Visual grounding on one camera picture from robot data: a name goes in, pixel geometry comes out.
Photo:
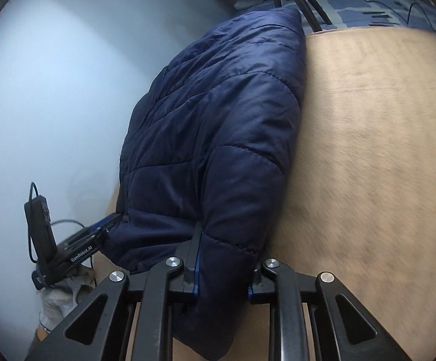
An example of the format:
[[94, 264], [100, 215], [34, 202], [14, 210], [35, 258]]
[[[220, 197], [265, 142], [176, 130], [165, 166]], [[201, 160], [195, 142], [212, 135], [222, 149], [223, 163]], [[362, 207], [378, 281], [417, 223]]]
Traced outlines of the left white gloved hand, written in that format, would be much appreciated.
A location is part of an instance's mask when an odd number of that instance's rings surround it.
[[80, 266], [65, 279], [40, 292], [42, 310], [39, 325], [50, 333], [78, 304], [95, 288], [96, 272], [90, 267]]

